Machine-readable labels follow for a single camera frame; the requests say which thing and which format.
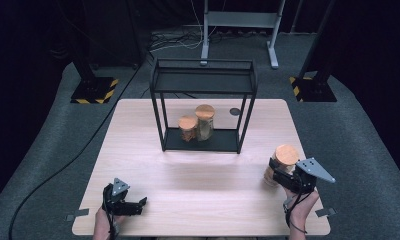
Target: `glass jar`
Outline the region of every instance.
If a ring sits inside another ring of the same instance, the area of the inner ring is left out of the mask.
[[[278,165],[278,169],[286,173],[291,173],[294,165],[299,161],[299,153],[291,145],[280,145],[275,149],[275,152],[269,161],[274,161],[274,163]],[[264,180],[270,186],[275,187],[278,185],[278,183],[273,180],[273,170],[269,165],[265,170]]]
[[[205,141],[213,135],[213,116],[215,109],[207,104],[202,104],[196,108],[197,116],[197,140]]]
[[[182,140],[189,142],[191,139],[196,138],[197,118],[194,116],[182,116],[178,123],[181,129]]]

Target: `metal leg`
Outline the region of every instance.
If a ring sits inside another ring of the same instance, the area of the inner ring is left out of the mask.
[[[285,0],[281,0],[278,13],[275,17],[275,26],[274,30],[272,31],[272,37],[271,41],[267,41],[267,47],[268,47],[268,53],[269,53],[269,59],[271,60],[271,67],[273,69],[278,69],[278,60],[277,60],[277,55],[275,54],[275,41],[277,39],[278,35],[278,29],[281,23],[281,18],[282,18],[282,11],[284,9],[285,5]]]
[[[203,48],[201,50],[200,65],[207,65],[207,56],[209,55],[209,1],[204,0],[204,23],[203,23]]]

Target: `cork lid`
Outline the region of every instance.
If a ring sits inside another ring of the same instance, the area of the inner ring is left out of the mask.
[[[277,147],[274,153],[274,159],[281,164],[291,166],[296,164],[299,160],[299,153],[293,146],[284,144]]]
[[[215,115],[215,109],[207,104],[202,104],[196,108],[196,116],[202,120],[210,119]]]
[[[182,116],[179,119],[178,126],[183,130],[191,130],[197,124],[197,118],[194,116]]]

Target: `wooden table top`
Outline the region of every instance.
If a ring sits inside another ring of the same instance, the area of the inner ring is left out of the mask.
[[[229,110],[241,106],[238,99],[167,99],[170,127],[200,104],[215,108],[215,128],[235,128],[237,117]],[[130,185],[127,202],[148,197],[142,215],[121,225],[122,236],[288,235],[285,192],[263,181],[269,158],[282,144],[306,158],[283,100],[256,99],[240,154],[163,152],[151,100],[120,100],[81,202],[89,215],[77,217],[72,231],[92,235],[103,189],[117,177]],[[309,235],[330,232],[327,218],[315,214],[322,208],[318,200],[309,214]]]

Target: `black shelf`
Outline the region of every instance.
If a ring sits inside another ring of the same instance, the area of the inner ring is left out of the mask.
[[[240,153],[257,93],[257,76],[252,60],[213,60],[206,66],[201,59],[155,59],[150,80],[150,93],[162,150],[218,151]],[[243,99],[235,129],[215,129],[206,141],[185,142],[178,128],[168,126],[164,93],[230,94]],[[159,115],[156,94],[160,96],[163,119]],[[246,100],[250,103],[245,111]],[[244,127],[239,136],[243,114]]]

